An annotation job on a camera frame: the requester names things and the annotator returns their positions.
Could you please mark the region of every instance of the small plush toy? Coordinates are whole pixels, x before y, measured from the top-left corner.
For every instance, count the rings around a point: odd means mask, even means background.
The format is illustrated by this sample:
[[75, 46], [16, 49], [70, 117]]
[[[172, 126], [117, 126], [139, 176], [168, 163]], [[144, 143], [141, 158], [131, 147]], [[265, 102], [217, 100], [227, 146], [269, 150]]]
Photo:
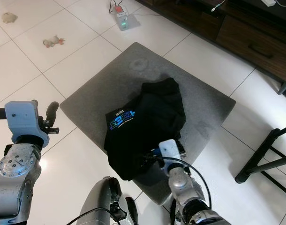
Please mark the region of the small plush toy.
[[48, 40], [47, 39], [43, 40], [43, 44], [46, 46], [46, 48], [49, 48], [53, 47], [55, 44], [63, 45], [64, 41], [65, 40], [63, 38], [58, 38], [58, 36], [56, 35]]
[[13, 23], [18, 17], [12, 13], [4, 13], [2, 14], [1, 18], [4, 23]]

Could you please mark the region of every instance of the black cloth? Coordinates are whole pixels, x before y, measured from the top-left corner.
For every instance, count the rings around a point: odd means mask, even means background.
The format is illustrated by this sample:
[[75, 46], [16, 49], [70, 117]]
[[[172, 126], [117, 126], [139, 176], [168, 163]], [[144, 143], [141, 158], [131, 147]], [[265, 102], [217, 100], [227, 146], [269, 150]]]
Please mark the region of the black cloth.
[[151, 163], [142, 156], [168, 139], [179, 139], [186, 116], [173, 78], [143, 83], [141, 94], [106, 115], [105, 137], [110, 166], [123, 180], [132, 180]]

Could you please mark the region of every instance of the gray cushion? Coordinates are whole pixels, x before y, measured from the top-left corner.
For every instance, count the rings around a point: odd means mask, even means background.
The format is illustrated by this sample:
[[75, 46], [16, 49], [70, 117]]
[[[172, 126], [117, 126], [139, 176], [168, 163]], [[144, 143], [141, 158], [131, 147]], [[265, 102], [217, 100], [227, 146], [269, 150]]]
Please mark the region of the gray cushion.
[[[107, 131], [105, 114], [137, 96], [142, 83], [167, 77], [173, 77], [180, 86], [186, 113], [180, 141], [187, 152], [186, 161], [193, 163], [235, 101], [139, 43], [133, 43], [60, 107], [103, 150]], [[167, 177], [158, 164], [134, 182], [159, 205], [170, 195]]]

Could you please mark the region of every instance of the blue printed logo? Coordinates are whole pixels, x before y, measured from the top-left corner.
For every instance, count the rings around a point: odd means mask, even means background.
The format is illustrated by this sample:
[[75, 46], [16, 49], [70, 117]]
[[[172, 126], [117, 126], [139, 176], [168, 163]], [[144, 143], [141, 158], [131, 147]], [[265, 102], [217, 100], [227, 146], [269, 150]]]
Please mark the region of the blue printed logo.
[[113, 130], [114, 128], [122, 125], [123, 123], [129, 121], [130, 119], [132, 119], [135, 115], [134, 111], [121, 111], [122, 114], [120, 114], [119, 116], [116, 116], [116, 118], [110, 123], [110, 129]]

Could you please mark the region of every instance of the black metal stool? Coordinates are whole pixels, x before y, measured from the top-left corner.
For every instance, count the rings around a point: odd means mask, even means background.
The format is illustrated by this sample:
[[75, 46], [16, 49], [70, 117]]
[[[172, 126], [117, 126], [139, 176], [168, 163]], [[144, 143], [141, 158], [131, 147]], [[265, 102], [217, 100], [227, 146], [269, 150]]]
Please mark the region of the black metal stool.
[[[246, 163], [246, 165], [243, 167], [240, 173], [236, 176], [235, 180], [237, 183], [239, 184], [244, 183], [251, 174], [261, 172], [265, 177], [271, 180], [275, 185], [277, 185], [280, 189], [282, 189], [286, 193], [286, 188], [283, 185], [281, 185], [279, 182], [277, 182], [274, 178], [272, 178], [268, 173], [265, 172], [265, 170], [269, 170], [269, 169], [286, 164], [286, 156], [282, 154], [281, 152], [279, 152], [274, 147], [272, 147], [272, 144], [275, 142], [275, 140], [279, 136], [285, 133], [286, 133], [286, 128], [282, 130], [277, 128], [277, 129], [272, 130], [269, 133], [265, 141], [261, 144], [258, 150], [251, 157], [251, 159]], [[274, 151], [276, 154], [278, 154], [282, 158], [275, 160], [273, 162], [258, 166], [258, 163], [265, 156], [266, 152], [269, 149]]]

